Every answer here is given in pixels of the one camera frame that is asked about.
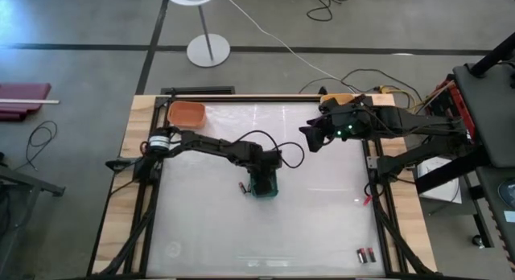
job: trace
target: floor stripe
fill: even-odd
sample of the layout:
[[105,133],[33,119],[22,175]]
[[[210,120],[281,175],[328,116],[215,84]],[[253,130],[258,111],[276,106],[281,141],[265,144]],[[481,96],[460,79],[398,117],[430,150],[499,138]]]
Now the floor stripe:
[[[163,21],[158,20],[151,43],[155,43],[154,51],[186,51],[183,45],[158,45],[163,29]],[[75,51],[147,51],[148,45],[131,44],[81,44],[81,43],[4,43],[0,49],[19,50],[75,50]],[[490,50],[460,49],[412,49],[412,48],[373,48],[373,47],[291,47],[294,52],[305,54],[355,54],[355,55],[419,55],[419,56],[485,56]],[[232,46],[232,52],[252,53],[287,53],[285,47],[269,46]]]
[[150,47],[146,53],[145,63],[143,63],[142,73],[139,76],[138,87],[136,87],[135,95],[142,95],[145,93],[146,82],[148,81],[150,68],[152,67],[152,61],[154,61],[154,54],[159,42],[161,30],[163,29],[164,19],[167,16],[167,9],[168,0],[163,0],[161,2],[161,8],[159,9],[158,19],[155,22],[154,33],[152,34],[152,39],[150,40]]
[[[157,46],[156,51],[186,51],[187,46]],[[455,49],[405,49],[370,47],[291,47],[296,53],[305,54],[356,54],[356,55],[420,55],[420,56],[485,56],[490,50]],[[231,52],[287,53],[285,47],[231,46]]]
[[4,43],[0,49],[72,50],[72,51],[147,51],[148,45],[83,44],[83,43]]

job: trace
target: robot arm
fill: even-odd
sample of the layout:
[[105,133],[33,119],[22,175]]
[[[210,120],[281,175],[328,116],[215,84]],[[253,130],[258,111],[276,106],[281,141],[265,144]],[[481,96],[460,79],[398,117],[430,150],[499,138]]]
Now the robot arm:
[[[180,134],[177,146],[171,147],[171,138]],[[250,191],[256,197],[275,196],[278,189],[275,171],[282,165],[280,150],[263,150],[255,142],[229,142],[196,134],[177,127],[158,128],[149,138],[142,160],[134,168],[135,179],[146,179],[154,165],[163,159],[173,158],[184,151],[194,150],[228,159],[250,173]]]
[[336,99],[324,101],[319,106],[322,115],[307,121],[309,126],[299,130],[306,135],[309,150],[318,151],[335,138],[375,139],[397,138],[408,134],[456,135],[464,133],[461,121],[446,117],[413,115],[394,106],[367,106],[365,95],[347,104],[339,105]]

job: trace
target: black metal frame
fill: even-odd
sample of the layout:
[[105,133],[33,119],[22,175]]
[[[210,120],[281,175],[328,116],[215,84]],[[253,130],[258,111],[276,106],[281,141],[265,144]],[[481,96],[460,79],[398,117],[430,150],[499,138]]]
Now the black metal frame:
[[13,236],[6,245],[5,254],[2,255],[2,258],[0,259],[0,277],[4,275],[5,269],[10,262],[9,258],[16,242],[15,239],[20,237],[20,229],[25,227],[31,218],[32,211],[34,210],[39,194],[41,192],[48,191],[53,196],[61,197],[66,189],[66,187],[59,187],[53,183],[48,183],[30,175],[24,175],[21,172],[13,171],[9,167],[0,164],[0,183],[2,183],[2,181],[9,182],[4,183],[5,187],[9,188],[6,192],[18,190],[26,192],[29,196],[27,197],[27,206],[23,210],[23,213],[19,214],[19,220],[17,217],[17,222],[14,223],[14,227],[12,229],[10,228],[10,233],[13,233]]
[[[164,89],[163,93],[165,93],[166,91],[170,91],[170,89]],[[319,95],[302,96],[302,97],[295,96],[295,95],[280,96],[280,97],[277,97],[277,96],[238,97],[238,96],[232,96],[232,95],[231,96],[220,95],[220,96],[216,96],[215,98],[202,97],[202,96],[184,97],[184,96],[181,96],[181,94],[184,94],[185,90],[175,89],[173,91],[175,93],[172,93],[171,97],[157,97],[156,98],[149,133],[152,130],[154,130],[156,127],[158,127],[159,125],[163,125],[163,126],[168,125],[166,117],[163,120],[163,122],[159,122],[159,114],[160,114],[162,108],[165,108],[165,107],[168,108],[170,106],[170,103],[172,103],[174,100],[181,100],[181,101],[193,101],[194,100],[197,102],[198,101],[200,101],[200,102],[214,102],[215,101],[215,102],[235,102],[235,103],[236,102],[314,102],[314,103],[317,103],[317,102],[319,102],[319,99],[320,99]],[[136,204],[134,207],[134,218],[133,218],[133,225],[131,227],[131,232],[134,231],[135,225],[139,222],[139,217],[141,216],[142,207],[143,207],[143,199],[145,198],[145,192],[146,192],[146,185],[142,184],[140,186],[140,188],[138,189],[137,200],[136,200]],[[153,185],[152,194],[150,196],[150,204],[149,204],[149,207],[147,208],[147,211],[155,210],[155,205],[157,204],[158,194],[159,194],[159,180],[157,180],[156,183]],[[393,207],[393,203],[391,202],[391,200],[392,200],[392,198],[387,199],[387,203],[389,203],[389,207]],[[389,253],[388,253],[388,245],[386,243],[386,236],[384,233],[384,229],[381,226],[381,223],[377,221],[377,224],[378,224],[379,242],[380,242],[380,246],[381,246],[381,256],[383,258],[382,260],[383,260],[383,263],[388,263],[388,265],[385,265],[385,273],[390,273],[390,272],[392,272],[392,268],[391,268],[391,259],[389,258]],[[127,274],[130,277],[133,277],[134,275],[138,275],[140,277],[145,276],[146,264],[148,263],[148,257],[149,257],[149,253],[150,253],[150,242],[152,239],[153,227],[154,227],[154,219],[150,220],[149,224],[146,227],[146,231],[145,231],[145,235],[144,235],[144,239],[143,239],[143,249],[142,249],[142,256],[141,256],[139,271],[136,274],[131,272],[132,262],[134,260],[134,249],[132,249],[130,256],[125,261],[126,265],[124,266],[124,270],[123,270],[124,274]],[[97,236],[97,245],[98,245],[98,241],[100,240],[100,235],[101,235],[101,230],[99,231],[98,236]],[[94,263],[95,256],[96,256],[96,251],[97,251],[97,247],[95,247],[95,250],[93,251],[94,253],[92,255],[90,266],[89,266],[89,271],[88,271],[88,276],[90,276],[90,278],[95,278],[95,279],[97,279],[97,275],[92,275],[91,273],[92,273],[93,263]],[[111,276],[117,276],[118,278],[120,278],[124,274],[111,275]]]
[[[302,97],[295,96],[295,95],[280,96],[280,97],[271,96],[271,95],[270,96],[255,96],[255,97],[220,95],[220,96],[215,96],[215,97],[203,97],[201,95],[200,96],[181,96],[180,93],[175,93],[175,94],[172,94],[170,97],[157,97],[156,98],[150,130],[154,130],[158,126],[158,124],[163,124],[163,126],[168,125],[166,117],[163,120],[163,122],[161,122],[161,123],[159,122],[159,113],[161,111],[161,108],[164,108],[164,107],[168,108],[170,103],[172,103],[174,100],[197,101],[197,102],[319,102],[319,99],[320,99],[320,95],[302,96]],[[376,140],[374,142],[374,145],[377,150],[377,155],[382,155],[383,150],[382,150],[382,146],[381,146],[381,141]],[[366,157],[370,156],[370,149],[369,149],[368,142],[363,141],[363,151],[364,151],[364,160],[366,160]],[[377,178],[374,176],[375,173],[377,172],[377,170],[369,169],[367,166],[367,172],[369,174],[370,180],[375,180]],[[385,184],[384,187],[385,187],[385,202],[388,206],[389,218],[393,222],[396,229],[398,229],[398,221],[397,221],[397,215],[395,213],[395,208],[394,208],[394,203],[393,203],[393,195],[392,195],[391,189],[389,188],[388,184]],[[143,202],[142,199],[144,198],[145,190],[146,190],[145,188],[138,189],[138,197],[137,197],[138,200],[137,200],[136,206],[138,206],[140,204],[142,205],[142,202]],[[376,187],[373,188],[372,193],[373,193],[373,195],[377,196],[378,191],[377,191]],[[148,207],[147,211],[155,210],[158,194],[159,194],[159,180],[157,180],[153,186],[152,194],[150,196],[150,203],[149,203],[149,207]],[[396,246],[396,253],[398,256],[400,271],[399,272],[393,271],[392,261],[389,256],[388,243],[387,243],[386,235],[385,235],[385,233],[386,233],[385,227],[377,218],[376,218],[376,225],[377,225],[377,235],[378,235],[378,239],[379,239],[379,244],[381,247],[381,258],[382,258],[384,269],[385,269],[385,276],[387,278],[398,278],[398,279],[424,278],[424,279],[438,279],[438,280],[466,279],[466,278],[446,277],[446,276],[442,276],[439,274],[435,274],[435,275],[409,274],[407,271],[406,258],[403,256],[402,251],[399,249],[399,247],[395,243],[394,244]],[[93,262],[94,262],[96,251],[97,251],[97,247],[95,247],[95,251],[94,251],[94,254],[92,255],[92,260],[90,263],[90,270],[88,271],[88,276],[83,277],[83,278],[75,278],[75,279],[92,279],[93,280],[93,279],[134,279],[135,277],[136,278],[137,277],[145,278],[146,277],[146,265],[148,263],[148,257],[149,257],[149,253],[150,253],[150,243],[151,243],[151,238],[152,238],[153,227],[154,227],[154,219],[151,219],[146,227],[144,240],[143,240],[141,262],[140,262],[139,271],[137,273],[131,273],[131,272],[126,273],[124,270],[124,274],[91,275],[91,269],[93,268]],[[100,235],[101,235],[101,231],[99,231],[97,240],[100,239]],[[127,259],[126,264],[128,262],[132,262],[132,259]]]
[[482,146],[478,146],[465,156],[458,157],[450,163],[428,172],[415,180],[417,192],[421,194],[439,187],[450,180],[466,175],[477,167],[490,164],[490,159]]
[[484,198],[483,187],[475,186],[473,187],[470,183],[470,179],[468,175],[464,175],[465,183],[468,187],[468,192],[470,192],[472,202],[474,203],[474,209],[476,213],[472,215],[474,217],[474,223],[476,223],[477,232],[481,236],[481,241],[483,242],[483,246],[485,248],[493,248],[493,240],[490,232],[488,231],[488,226],[486,225],[486,221],[484,220],[483,213],[481,212],[480,204],[477,202],[478,199]]

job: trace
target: concrete floor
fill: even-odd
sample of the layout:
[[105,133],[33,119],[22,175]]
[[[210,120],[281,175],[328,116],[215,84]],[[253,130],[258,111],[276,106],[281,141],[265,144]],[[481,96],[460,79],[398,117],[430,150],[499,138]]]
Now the concrete floor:
[[[161,1],[0,0],[0,44],[148,46]],[[293,47],[488,50],[515,30],[514,0],[351,0],[332,8],[335,18],[329,23],[305,16],[319,5],[316,0],[235,1],[263,28]],[[278,46],[225,0],[210,2],[204,11],[209,30],[225,36],[233,46]],[[170,4],[159,44],[185,45],[199,33],[198,12]],[[35,160],[39,172],[30,168],[23,172],[67,187],[63,198],[40,197],[16,254],[15,273],[33,273],[38,279],[85,274],[112,176],[104,161],[119,151],[146,55],[146,51],[0,48],[1,81],[49,82],[53,86],[49,98],[61,100],[60,105],[44,106],[23,123],[0,123],[0,150],[9,163],[18,165],[34,127],[44,120],[56,121],[60,133]],[[423,96],[452,67],[479,59],[301,55],[335,76],[354,68],[379,68],[412,84]],[[202,69],[190,64],[184,52],[158,51],[152,63],[145,94],[157,94],[166,87],[205,85],[233,85],[237,93],[296,93],[308,81],[323,76],[286,53],[234,52],[221,66]],[[362,89],[394,83],[366,73],[352,76],[349,82]],[[321,85],[346,91],[331,81],[319,83],[307,92]],[[399,104],[406,103],[397,99]],[[494,249],[469,244],[468,238],[477,234],[471,216],[428,216],[426,223],[441,272],[513,279],[498,241]]]

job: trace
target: white cable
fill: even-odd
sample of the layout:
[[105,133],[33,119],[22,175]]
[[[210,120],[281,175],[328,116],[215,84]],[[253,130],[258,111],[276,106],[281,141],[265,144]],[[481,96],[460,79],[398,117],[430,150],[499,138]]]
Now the white cable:
[[272,35],[271,33],[263,30],[259,25],[258,23],[256,23],[255,20],[253,20],[250,15],[248,15],[244,10],[241,9],[240,6],[238,6],[233,0],[228,0],[230,1],[238,10],[240,10],[254,25],[256,25],[256,27],[259,29],[259,31],[261,31],[263,34],[265,35],[269,35],[271,36],[272,38],[276,39],[278,42],[282,43],[282,45],[288,49],[288,51],[290,51],[294,56],[296,56],[297,58],[299,58],[299,60],[301,60],[302,62],[306,63],[308,66],[314,68],[315,70],[317,70],[318,72],[321,72],[323,73],[324,75],[326,76],[330,76],[331,78],[333,79],[336,79],[336,80],[340,80],[340,78],[336,77],[336,76],[333,76],[331,74],[329,74],[328,72],[325,72],[324,70],[321,70],[315,66],[313,66],[312,64],[310,64],[308,61],[306,61],[305,59],[303,59],[301,56],[297,55],[290,47],[288,47],[288,45],[286,43],[284,43],[283,41],[280,40],[280,38],[276,37],[275,35]]

